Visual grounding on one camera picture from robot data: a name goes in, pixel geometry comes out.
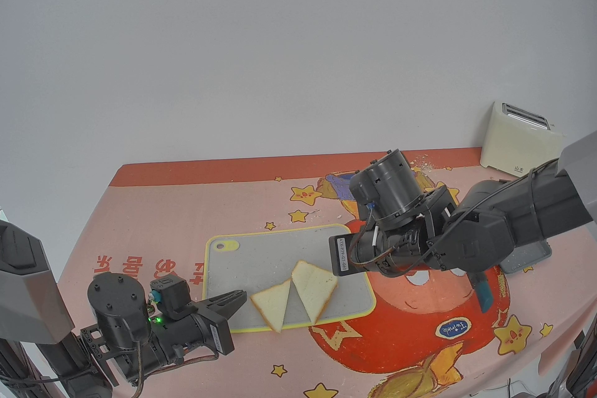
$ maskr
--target label sticker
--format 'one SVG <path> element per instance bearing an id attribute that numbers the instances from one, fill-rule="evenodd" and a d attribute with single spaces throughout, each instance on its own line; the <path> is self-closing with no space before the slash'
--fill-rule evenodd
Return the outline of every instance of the label sticker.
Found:
<path id="1" fill-rule="evenodd" d="M 446 320 L 440 323 L 435 329 L 435 334 L 446 340 L 453 340 L 466 334 L 472 324 L 466 317 L 456 317 L 455 319 Z"/>
<path id="2" fill-rule="evenodd" d="M 348 270 L 348 258 L 346 255 L 346 240 L 345 238 L 337 238 L 336 243 L 338 244 L 338 263 L 340 264 L 340 270 L 346 272 Z"/>
<path id="3" fill-rule="evenodd" d="M 224 353 L 222 351 L 222 344 L 220 343 L 220 335 L 218 335 L 218 329 L 216 327 L 214 327 L 212 324 L 210 324 L 210 328 L 211 328 L 211 334 L 214 337 L 215 349 L 217 351 L 219 351 L 220 353 Z"/>

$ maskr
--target cable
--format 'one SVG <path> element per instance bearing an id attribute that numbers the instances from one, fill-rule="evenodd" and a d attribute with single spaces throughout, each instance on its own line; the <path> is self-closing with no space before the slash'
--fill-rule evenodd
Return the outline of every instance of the cable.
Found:
<path id="1" fill-rule="evenodd" d="M 526 390 L 526 392 L 528 394 L 534 395 L 535 393 L 533 393 L 531 390 L 528 389 L 528 387 L 524 384 L 524 381 L 517 379 L 516 381 L 512 381 L 511 385 L 514 385 L 516 383 L 520 383 L 522 385 L 522 387 Z M 502 385 L 501 387 L 496 387 L 496 388 L 485 388 L 483 391 L 496 391 L 496 390 L 501 390 L 502 388 L 507 387 L 508 385 Z M 469 396 L 475 396 L 478 395 L 479 393 L 473 393 L 472 395 L 469 394 Z"/>
<path id="2" fill-rule="evenodd" d="M 91 370 L 91 365 L 89 365 L 87 368 L 85 368 L 85 370 L 82 370 L 80 372 L 76 372 L 72 375 L 68 375 L 65 377 L 58 377 L 58 378 L 46 378 L 46 379 L 30 379 L 30 378 L 11 378 L 11 377 L 6 377 L 4 375 L 0 375 L 0 381 L 3 382 L 4 384 L 7 383 L 14 383 L 14 384 L 24 384 L 24 385 L 41 385 L 44 383 L 55 383 L 57 381 L 63 381 L 63 380 L 70 380 L 70 379 L 74 379 L 74 378 L 78 378 L 81 377 L 83 375 L 85 375 L 86 373 L 88 373 Z"/>
<path id="3" fill-rule="evenodd" d="M 169 366 L 164 366 L 162 368 L 158 368 L 157 370 L 151 372 L 150 374 L 147 375 L 147 377 L 149 378 L 152 375 L 157 375 L 159 373 L 165 373 L 165 372 L 169 372 L 172 370 L 176 370 L 177 368 L 182 368 L 183 366 L 187 366 L 188 364 L 200 363 L 200 362 L 212 362 L 213 360 L 217 360 L 218 357 L 220 356 L 220 354 L 216 350 L 212 349 L 211 347 L 208 347 L 207 345 L 205 345 L 205 347 L 210 349 L 213 352 L 213 355 L 206 355 L 203 357 L 191 358 L 189 360 L 183 361 L 183 363 L 180 363 L 180 364 L 172 364 Z"/>
<path id="4" fill-rule="evenodd" d="M 556 162 L 558 160 L 558 158 L 555 159 L 550 159 L 549 161 L 546 161 L 545 163 L 541 164 L 540 166 L 536 167 L 533 170 L 534 174 L 538 174 L 539 172 L 541 172 L 543 169 L 545 169 L 548 165 Z M 450 224 L 448 230 L 446 230 L 442 236 L 437 239 L 437 241 L 435 243 L 433 243 L 433 245 L 431 245 L 429 247 L 429 249 L 423 253 L 421 255 L 421 257 L 419 257 L 416 261 L 414 261 L 414 263 L 412 263 L 410 266 L 408 266 L 405 270 L 401 271 L 398 273 L 398 275 L 395 275 L 395 277 L 401 277 L 402 275 L 406 275 L 408 274 L 411 270 L 413 270 L 415 267 L 417 267 L 418 265 L 420 265 L 425 259 L 427 259 L 427 257 L 429 257 L 429 255 L 431 255 L 432 253 L 434 253 L 437 250 L 437 245 L 442 242 L 443 240 L 445 240 L 445 238 L 447 236 L 450 235 L 450 233 L 460 224 L 462 223 L 462 221 L 465 220 L 465 218 L 467 217 L 467 215 L 469 215 L 473 210 L 475 210 L 477 207 L 479 207 L 480 205 L 482 205 L 483 202 L 490 200 L 492 197 L 496 196 L 497 194 L 505 191 L 506 189 L 508 189 L 509 187 L 512 187 L 515 184 L 521 183 L 524 179 L 526 179 L 528 177 L 528 173 L 526 173 L 524 176 L 520 176 L 518 179 L 515 179 L 514 181 L 511 181 L 509 183 L 504 184 L 502 187 L 500 187 L 499 189 L 496 189 L 495 191 L 493 191 L 491 194 L 488 194 L 487 196 L 485 196 L 483 199 L 481 199 L 479 202 L 477 202 L 477 204 L 475 204 L 473 207 L 467 209 L 466 212 L 462 213 L 462 215 L 460 215 L 458 217 L 458 219 L 456 219 L 452 224 Z M 368 266 L 369 264 L 372 264 L 373 262 L 377 262 L 379 259 L 382 259 L 388 255 L 390 255 L 394 250 L 394 246 L 390 247 L 389 249 L 387 249 L 385 252 L 379 254 L 377 257 L 374 257 L 373 259 L 371 259 L 370 261 L 367 262 L 353 262 L 351 259 L 351 254 L 352 254 L 352 250 L 354 249 L 354 246 L 356 245 L 356 243 L 362 238 L 365 230 L 367 230 L 370 227 L 370 220 L 373 218 L 373 209 L 371 209 L 371 212 L 369 213 L 369 219 L 367 220 L 367 224 L 365 224 L 365 227 L 361 230 L 361 232 L 359 233 L 358 237 L 356 238 L 356 240 L 353 240 L 352 243 L 350 244 L 349 247 L 349 252 L 348 252 L 348 260 L 349 262 L 353 265 L 353 266 L 357 266 L 357 267 L 363 267 L 363 266 Z"/>
<path id="5" fill-rule="evenodd" d="M 139 398 L 143 393 L 143 384 L 145 383 L 145 375 L 143 374 L 143 356 L 141 355 L 141 342 L 137 342 L 137 361 L 139 363 L 139 378 L 137 380 L 137 389 L 131 398 Z"/>
<path id="6" fill-rule="evenodd" d="M 359 235 L 350 243 L 350 247 L 348 248 L 348 263 L 351 266 L 354 267 L 365 267 L 368 266 L 374 262 L 377 262 L 380 259 L 383 259 L 384 257 L 387 257 L 388 255 L 390 255 L 394 250 L 395 247 L 392 246 L 389 249 L 386 249 L 385 252 L 376 255 L 373 259 L 371 260 L 367 260 L 366 262 L 354 262 L 352 260 L 352 252 L 354 250 L 354 247 L 356 247 L 356 245 L 359 243 L 359 241 L 361 240 L 363 234 L 365 233 L 365 231 L 367 229 L 369 229 L 371 227 L 373 223 L 373 208 L 370 208 L 369 210 L 369 217 L 367 218 L 367 223 L 365 224 L 365 226 L 361 229 L 361 232 L 359 232 Z"/>

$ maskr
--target cutting board hole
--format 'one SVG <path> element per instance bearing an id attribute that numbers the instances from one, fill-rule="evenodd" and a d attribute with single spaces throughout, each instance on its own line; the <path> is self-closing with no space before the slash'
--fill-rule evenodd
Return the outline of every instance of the cutting board hole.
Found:
<path id="1" fill-rule="evenodd" d="M 240 244 L 234 239 L 218 240 L 214 245 L 216 252 L 232 252 L 238 249 Z"/>

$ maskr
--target yellow cutting board edge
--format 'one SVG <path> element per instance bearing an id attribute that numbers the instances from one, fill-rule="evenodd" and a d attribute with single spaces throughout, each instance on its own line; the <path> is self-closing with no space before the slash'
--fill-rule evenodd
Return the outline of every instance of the yellow cutting board edge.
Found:
<path id="1" fill-rule="evenodd" d="M 276 230 L 276 231 L 271 231 L 268 232 L 269 234 L 278 234 L 280 232 L 288 232 L 288 231 L 297 231 L 297 230 L 307 230 L 307 229 L 323 229 L 324 227 L 332 227 L 334 225 L 339 225 L 340 227 L 344 227 L 346 229 L 347 232 L 350 232 L 350 229 L 348 229 L 347 226 L 345 226 L 345 224 L 325 224 L 325 225 L 313 225 L 310 227 L 298 227 L 296 229 L 285 229 L 285 230 Z M 203 276 L 205 278 L 208 277 L 208 265 L 210 263 L 209 258 L 210 258 L 210 245 L 213 241 L 215 240 L 219 240 L 221 238 L 238 238 L 238 237 L 246 237 L 246 236 L 261 236 L 263 235 L 263 232 L 250 232 L 248 234 L 228 234 L 225 236 L 214 236 L 211 239 L 209 239 L 207 241 L 207 244 L 205 244 L 205 266 L 204 266 L 204 272 L 203 272 Z M 371 283 L 369 282 L 369 277 L 367 276 L 367 273 L 363 273 L 363 275 L 365 276 L 365 282 L 367 284 L 367 289 L 369 290 L 369 294 L 371 295 L 371 299 L 372 299 L 372 305 L 371 308 L 369 310 L 366 310 L 364 312 L 360 312 L 360 313 L 355 313 L 355 314 L 349 314 L 346 316 L 342 316 L 342 317 L 334 317 L 331 319 L 325 319 L 325 320 L 319 320 L 315 325 L 324 325 L 326 323 L 334 323 L 334 322 L 340 322 L 342 320 L 351 320 L 351 319 L 359 319 L 361 317 L 365 317 L 367 315 L 369 315 L 369 313 L 373 312 L 373 310 L 375 309 L 376 305 L 377 305 L 377 299 L 375 294 L 373 293 L 373 289 L 371 288 Z M 207 294 L 207 280 L 203 281 L 203 299 L 205 299 L 205 295 Z M 305 327 L 310 327 L 312 326 L 311 322 L 304 322 L 304 323 L 293 323 L 290 325 L 282 325 L 282 330 L 290 330 L 292 328 L 305 328 Z M 264 325 L 263 327 L 254 327 L 254 328 L 239 328 L 239 329 L 231 329 L 230 333 L 232 334 L 249 334 L 251 332 L 271 332 L 272 329 L 270 327 L 268 327 L 267 325 Z"/>

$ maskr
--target gray tray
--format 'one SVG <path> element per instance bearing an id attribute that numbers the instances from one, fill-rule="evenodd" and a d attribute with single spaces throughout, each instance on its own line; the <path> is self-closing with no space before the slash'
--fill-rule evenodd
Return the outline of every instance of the gray tray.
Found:
<path id="1" fill-rule="evenodd" d="M 236 289 L 246 290 L 250 296 L 285 281 L 301 259 L 331 271 L 328 238 L 346 234 L 348 231 L 344 225 L 332 224 L 214 237 L 205 249 L 204 297 L 214 297 Z M 367 274 L 338 277 L 338 287 L 318 323 L 362 317 L 371 313 L 375 304 L 375 295 Z M 230 331 L 236 333 L 269 330 L 250 300 L 247 300 L 228 323 Z M 309 316 L 292 284 L 282 328 L 310 325 Z"/>

